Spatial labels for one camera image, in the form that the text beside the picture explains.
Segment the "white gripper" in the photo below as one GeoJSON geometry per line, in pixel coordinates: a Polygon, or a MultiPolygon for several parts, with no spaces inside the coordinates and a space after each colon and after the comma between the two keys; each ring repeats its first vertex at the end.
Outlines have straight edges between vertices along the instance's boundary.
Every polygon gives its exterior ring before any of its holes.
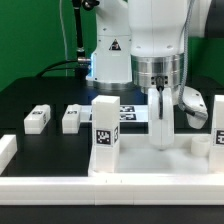
{"type": "MultiPolygon", "coordinates": [[[[178,92],[172,93],[170,88],[148,90],[148,136],[151,146],[164,150],[173,145],[174,105],[178,100],[178,92]]],[[[188,124],[194,129],[201,129],[208,119],[207,107],[200,92],[185,87],[183,103],[188,124]]]]}

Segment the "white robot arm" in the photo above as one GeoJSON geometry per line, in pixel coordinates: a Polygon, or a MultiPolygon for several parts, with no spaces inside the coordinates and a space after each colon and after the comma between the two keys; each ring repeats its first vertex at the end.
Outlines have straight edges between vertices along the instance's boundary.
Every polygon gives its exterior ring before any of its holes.
{"type": "Polygon", "coordinates": [[[97,22],[88,82],[134,84],[147,94],[149,141],[159,149],[174,142],[175,105],[201,128],[208,114],[186,86],[188,38],[224,37],[224,0],[84,0],[83,7],[96,11],[97,22]]]}

